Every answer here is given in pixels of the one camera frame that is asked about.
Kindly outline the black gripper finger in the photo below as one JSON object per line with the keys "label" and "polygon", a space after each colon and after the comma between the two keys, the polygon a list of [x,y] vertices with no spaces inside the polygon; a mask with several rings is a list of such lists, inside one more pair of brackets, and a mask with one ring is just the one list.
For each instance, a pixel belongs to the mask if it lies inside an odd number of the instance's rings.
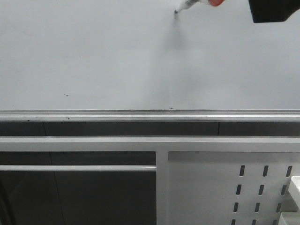
{"label": "black gripper finger", "polygon": [[254,23],[286,21],[300,9],[300,0],[249,0]]}

